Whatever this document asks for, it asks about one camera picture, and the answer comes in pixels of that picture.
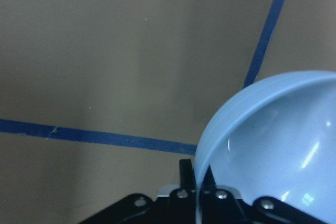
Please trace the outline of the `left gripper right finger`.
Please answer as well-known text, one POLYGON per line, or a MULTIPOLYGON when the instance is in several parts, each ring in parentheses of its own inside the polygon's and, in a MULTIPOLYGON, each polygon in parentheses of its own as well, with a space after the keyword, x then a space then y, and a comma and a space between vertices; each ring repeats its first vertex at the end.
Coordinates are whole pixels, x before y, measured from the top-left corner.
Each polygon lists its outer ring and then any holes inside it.
POLYGON ((203 179, 203 192, 212 193, 216 189, 216 183, 211 167, 209 166, 203 179))

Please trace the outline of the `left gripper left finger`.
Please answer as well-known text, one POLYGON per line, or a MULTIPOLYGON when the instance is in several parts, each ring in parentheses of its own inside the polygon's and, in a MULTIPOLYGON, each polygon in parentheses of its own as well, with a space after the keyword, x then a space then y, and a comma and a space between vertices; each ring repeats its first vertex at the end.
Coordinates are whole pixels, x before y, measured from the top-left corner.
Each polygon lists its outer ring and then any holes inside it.
POLYGON ((179 160, 180 185, 191 192, 196 192, 195 175, 190 159, 179 160))

